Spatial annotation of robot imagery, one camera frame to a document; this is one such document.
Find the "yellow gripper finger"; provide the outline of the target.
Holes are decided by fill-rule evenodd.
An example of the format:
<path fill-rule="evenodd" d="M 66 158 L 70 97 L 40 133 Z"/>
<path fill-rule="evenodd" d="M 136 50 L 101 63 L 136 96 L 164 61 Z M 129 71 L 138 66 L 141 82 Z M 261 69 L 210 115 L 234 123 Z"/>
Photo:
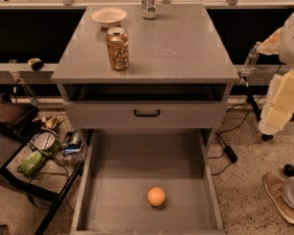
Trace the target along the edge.
<path fill-rule="evenodd" d="M 257 51 L 263 55 L 278 55 L 282 28 L 277 29 L 269 38 L 262 42 Z"/>
<path fill-rule="evenodd" d="M 265 135 L 281 131 L 294 114 L 294 69 L 284 75 L 275 74 L 269 84 L 261 112 L 259 130 Z"/>

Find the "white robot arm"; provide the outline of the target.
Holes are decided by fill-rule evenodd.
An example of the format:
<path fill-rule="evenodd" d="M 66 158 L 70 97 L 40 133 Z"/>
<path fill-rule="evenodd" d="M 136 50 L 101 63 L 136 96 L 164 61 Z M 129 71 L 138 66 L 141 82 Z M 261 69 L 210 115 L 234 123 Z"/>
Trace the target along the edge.
<path fill-rule="evenodd" d="M 277 55 L 290 68 L 284 75 L 273 76 L 261 112 L 259 130 L 262 134 L 274 135 L 294 114 L 294 13 L 283 27 L 260 44 L 257 51 L 263 55 Z"/>

